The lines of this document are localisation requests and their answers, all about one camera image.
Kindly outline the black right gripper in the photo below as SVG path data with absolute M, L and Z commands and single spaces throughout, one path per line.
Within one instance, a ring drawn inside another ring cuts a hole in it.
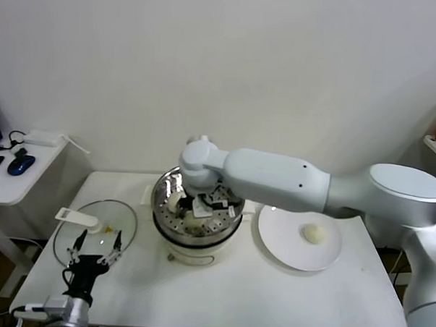
M 178 216 L 186 216 L 188 211 L 193 210 L 193 200 L 194 198 L 192 196 L 186 196 L 183 198 L 180 198 L 178 200 Z

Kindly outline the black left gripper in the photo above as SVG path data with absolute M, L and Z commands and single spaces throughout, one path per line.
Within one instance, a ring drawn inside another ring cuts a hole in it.
M 109 271 L 122 255 L 121 251 L 121 230 L 116 235 L 112 251 L 104 256 L 100 255 L 81 255 L 80 250 L 87 236 L 87 229 L 76 238 L 72 247 L 67 249 L 69 253 L 69 267 L 65 271 L 70 271 L 71 279 L 66 282 L 67 290 L 64 295 L 70 297 L 91 297 L 95 280 Z

